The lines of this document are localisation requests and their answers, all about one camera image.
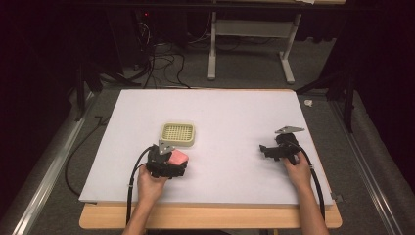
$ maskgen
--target forearm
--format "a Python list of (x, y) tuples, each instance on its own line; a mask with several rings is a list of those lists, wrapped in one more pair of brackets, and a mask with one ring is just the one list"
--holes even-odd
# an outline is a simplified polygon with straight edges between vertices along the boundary
[(152, 208), (153, 204), (151, 203), (138, 203), (122, 235), (144, 234), (146, 231), (147, 219), (149, 218)]
[(298, 188), (300, 203), (300, 224), (304, 235), (329, 234), (326, 223), (315, 201), (314, 193), (309, 187)]

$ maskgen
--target gray carpet floor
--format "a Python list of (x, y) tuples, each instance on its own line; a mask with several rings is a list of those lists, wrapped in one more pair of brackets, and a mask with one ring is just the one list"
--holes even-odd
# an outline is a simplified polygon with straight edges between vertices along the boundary
[[(191, 87), (298, 89), (318, 77), (334, 43), (296, 42), (290, 55), (296, 83), (288, 85), (277, 58), (277, 52), (284, 49), (284, 41), (262, 42), (264, 42), (263, 39), (245, 38), (238, 47), (234, 48), (235, 41), (219, 41), (218, 47), (222, 50), (217, 52), (215, 81), (207, 80), (208, 48), (205, 44), (199, 43), (187, 49), (173, 48), (172, 50), (166, 45), (160, 47), (158, 52), (161, 54), (180, 53), (185, 56), (184, 68), (179, 75), (181, 81)], [(149, 79), (149, 88), (177, 86), (170, 81), (177, 82), (176, 75), (181, 68), (181, 57), (165, 57), (169, 59), (156, 60), (153, 77)], [(172, 58), (174, 58), (173, 64), (164, 71), (163, 66), (171, 63)], [(126, 73), (129, 72), (133, 71), (126, 68)], [(85, 118), (85, 123), (74, 146), (78, 145), (96, 127), (98, 123), (96, 116), (106, 118), (111, 115), (122, 88), (125, 86), (105, 84), (105, 89), (100, 94), (96, 94), (94, 105)], [(313, 106), (304, 105), (305, 99), (313, 100)], [(377, 179), (380, 189), (389, 202), (401, 234), (415, 234), (414, 195), (394, 165), (375, 126), (365, 113), (358, 94), (355, 95), (353, 103), (352, 134), (344, 132), (344, 126), (334, 110), (334, 107), (338, 105), (341, 107), (342, 103), (328, 102), (324, 96), (324, 90), (313, 90), (313, 92), (301, 95), (299, 101), (332, 191), (343, 198), (343, 201), (338, 203), (343, 225), (340, 228), (331, 229), (331, 234), (392, 234), (385, 226), (374, 204), (373, 195), (368, 190), (365, 176), (350, 146), (350, 136), (358, 143), (359, 150), (370, 166), (371, 174)], [(11, 205), (8, 214), (2, 220), (0, 234), (13, 233), (43, 175), (54, 160), (54, 156), (60, 146), (65, 144), (74, 116), (75, 110), (57, 133), (42, 159), (39, 160), (20, 194)], [(69, 180), (78, 191), (83, 187), (104, 132), (105, 126), (98, 128), (80, 145), (71, 159)], [(61, 172), (30, 234), (120, 234), (120, 230), (83, 230), (80, 228), (78, 222), (82, 207), (83, 204), (67, 187), (64, 174)], [(300, 234), (299, 229), (281, 229), (279, 232), (280, 234)]]

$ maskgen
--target black cable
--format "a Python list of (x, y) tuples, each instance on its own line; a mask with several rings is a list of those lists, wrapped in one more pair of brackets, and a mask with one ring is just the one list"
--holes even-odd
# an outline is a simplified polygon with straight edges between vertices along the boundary
[(135, 163), (134, 168), (132, 169), (132, 173), (131, 173), (131, 177), (130, 177), (130, 181), (128, 184), (128, 196), (127, 196), (127, 215), (126, 215), (126, 222), (125, 224), (128, 224), (128, 221), (131, 217), (131, 200), (132, 200), (132, 189), (134, 188), (134, 175), (135, 172), (137, 171), (137, 169), (141, 166), (140, 161), (143, 158), (143, 156), (149, 152), (151, 149), (153, 148), (153, 146), (150, 146), (149, 148), (147, 148), (143, 153), (141, 153), (140, 157), (137, 160), (137, 163)]
[(324, 198), (323, 198), (323, 193), (321, 191), (321, 185), (320, 182), (318, 181), (317, 178), (317, 174), (315, 173), (315, 170), (313, 168), (313, 165), (311, 163), (311, 160), (307, 154), (307, 152), (305, 151), (305, 149), (303, 149), (300, 145), (295, 144), (293, 142), (287, 141), (289, 144), (292, 144), (294, 146), (296, 146), (297, 148), (300, 149), (300, 151), (302, 151), (302, 153), (305, 155), (305, 158), (307, 159), (308, 165), (310, 166), (310, 171), (311, 171), (311, 176), (314, 180), (314, 184), (315, 184), (315, 189), (317, 190), (317, 195), (318, 195), (318, 200), (319, 200), (319, 206), (320, 206), (320, 211), (321, 211), (321, 215), (323, 216), (323, 219), (326, 220), (326, 211), (324, 209)]
[(69, 170), (69, 163), (70, 163), (70, 160), (72, 159), (72, 157), (74, 156), (74, 154), (76, 153), (76, 151), (83, 145), (83, 143), (99, 128), (99, 127), (101, 127), (101, 126), (105, 126), (105, 125), (107, 125), (107, 121), (111, 118), (111, 116), (109, 116), (109, 117), (107, 117), (107, 118), (105, 118), (104, 120), (103, 120), (103, 117), (100, 117), (100, 116), (95, 116), (95, 118), (99, 118), (100, 120), (99, 120), (99, 122), (98, 122), (98, 124), (97, 124), (97, 126), (95, 126), (95, 128), (93, 129), (93, 130), (91, 130), (91, 132), (89, 132), (86, 136), (85, 136), (85, 138), (83, 138), (83, 140), (74, 148), (74, 150), (72, 151), (72, 153), (69, 155), (69, 157), (68, 157), (68, 159), (67, 159), (67, 162), (66, 162), (66, 165), (65, 165), (65, 182), (66, 182), (66, 184), (67, 184), (67, 186), (68, 186), (68, 188), (71, 190), (71, 192), (74, 194), (74, 195), (76, 195), (77, 197), (79, 197), (80, 196), (80, 193), (79, 192), (77, 192), (75, 189), (73, 189), (72, 188), (72, 186), (70, 185), (70, 183), (69, 183), (69, 177), (68, 177), (68, 170)]

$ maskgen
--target dark background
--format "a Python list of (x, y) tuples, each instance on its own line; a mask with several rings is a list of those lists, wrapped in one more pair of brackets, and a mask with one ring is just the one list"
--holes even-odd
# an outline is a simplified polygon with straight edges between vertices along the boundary
[[(105, 12), (69, 11), (59, 2), (20, 0), (0, 5), (0, 216), (67, 117), (68, 94), (80, 62), (93, 60), (115, 72), (130, 63), (116, 49), (119, 38)], [(351, 69), (349, 75), (368, 115), (414, 190), (415, 20), (408, 3), (347, 1), (348, 6), (383, 11), (347, 16), (306, 13), (296, 40), (313, 37), (318, 43), (338, 38), (322, 76)], [(203, 33), (200, 25), (205, 25), (206, 17), (206, 13), (157, 12), (153, 20), (160, 37), (185, 47), (186, 31)]]

